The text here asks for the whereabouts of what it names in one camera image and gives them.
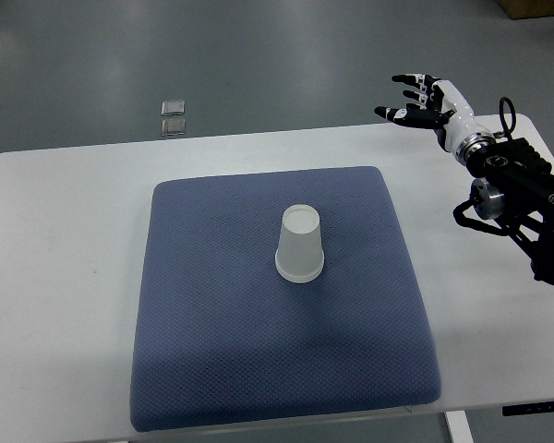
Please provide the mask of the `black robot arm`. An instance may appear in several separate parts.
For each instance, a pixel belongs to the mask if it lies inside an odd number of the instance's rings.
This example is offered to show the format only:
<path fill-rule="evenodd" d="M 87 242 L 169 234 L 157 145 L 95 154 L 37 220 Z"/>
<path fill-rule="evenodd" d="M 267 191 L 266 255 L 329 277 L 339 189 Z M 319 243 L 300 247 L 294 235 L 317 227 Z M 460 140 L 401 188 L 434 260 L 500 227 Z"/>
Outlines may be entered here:
<path fill-rule="evenodd" d="M 534 279 L 554 286 L 554 174 L 524 138 L 515 138 L 512 101 L 500 98 L 502 130 L 491 143 L 476 138 L 459 160 L 475 178 L 453 210 L 462 227 L 508 236 L 530 258 Z"/>

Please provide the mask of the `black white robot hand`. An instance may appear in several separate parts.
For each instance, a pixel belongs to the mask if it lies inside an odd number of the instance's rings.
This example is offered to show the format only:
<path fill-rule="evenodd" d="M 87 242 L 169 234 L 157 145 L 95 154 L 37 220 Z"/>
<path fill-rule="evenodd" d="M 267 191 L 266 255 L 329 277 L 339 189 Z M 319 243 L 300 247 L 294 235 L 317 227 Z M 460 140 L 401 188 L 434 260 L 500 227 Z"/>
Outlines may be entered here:
<path fill-rule="evenodd" d="M 403 108 L 378 106 L 375 115 L 398 126 L 433 131 L 440 147 L 458 162 L 466 160 L 468 151 L 496 142 L 449 80 L 428 74 L 401 74 L 391 80 L 407 87 L 403 96 L 410 102 Z"/>

